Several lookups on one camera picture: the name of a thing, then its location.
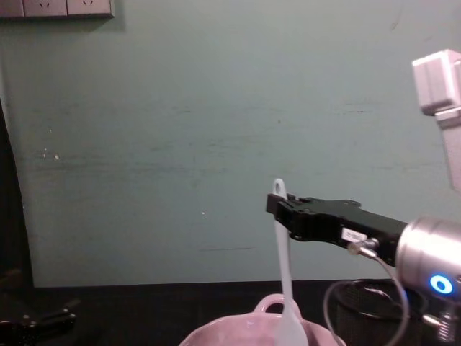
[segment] teal wall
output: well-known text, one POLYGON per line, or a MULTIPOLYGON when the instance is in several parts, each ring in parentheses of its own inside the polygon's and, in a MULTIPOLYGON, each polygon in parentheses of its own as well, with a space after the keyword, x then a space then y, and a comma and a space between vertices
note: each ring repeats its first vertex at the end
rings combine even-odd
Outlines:
MULTIPOLYGON (((411 61, 461 49, 428 0, 135 0, 110 21, 0 26, 35 282, 279 278, 265 194, 461 221, 411 61)), ((380 277, 293 244, 297 279, 380 277)))

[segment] black mesh container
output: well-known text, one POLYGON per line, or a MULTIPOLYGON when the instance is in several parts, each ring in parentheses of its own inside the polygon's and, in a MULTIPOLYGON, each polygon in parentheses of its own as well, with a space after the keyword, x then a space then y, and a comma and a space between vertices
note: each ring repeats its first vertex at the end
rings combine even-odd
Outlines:
MULTIPOLYGON (((419 346, 426 299, 407 290, 411 318, 398 346, 419 346)), ((347 346, 380 346, 393 337, 401 321, 400 298, 392 281, 357 280, 338 286, 332 295, 332 321, 347 346)))

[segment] white spoon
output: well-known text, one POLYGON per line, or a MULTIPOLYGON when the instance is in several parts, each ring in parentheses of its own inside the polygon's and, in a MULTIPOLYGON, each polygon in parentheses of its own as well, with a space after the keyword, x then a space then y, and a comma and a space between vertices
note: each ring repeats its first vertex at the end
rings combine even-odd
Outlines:
MULTIPOLYGON (((287 199, 283 180, 276 179, 273 192, 287 199)), ((285 297, 282 318, 276 333, 276 346, 308 346, 308 338, 299 318, 293 309, 293 291, 290 272, 290 238, 288 230, 278 221, 274 222, 277 245, 279 247, 280 272, 282 273, 282 292, 285 297)))

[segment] power socket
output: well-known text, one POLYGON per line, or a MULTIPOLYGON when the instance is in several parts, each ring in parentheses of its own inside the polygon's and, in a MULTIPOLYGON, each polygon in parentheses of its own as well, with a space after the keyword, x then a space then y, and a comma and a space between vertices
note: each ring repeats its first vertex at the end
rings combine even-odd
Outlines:
POLYGON ((26 17, 67 16, 66 0, 24 0, 26 17))
POLYGON ((17 18, 24 16, 22 0, 0 0, 0 18, 17 18))
POLYGON ((110 0, 67 0, 68 13, 72 15, 97 14, 111 15, 110 0))

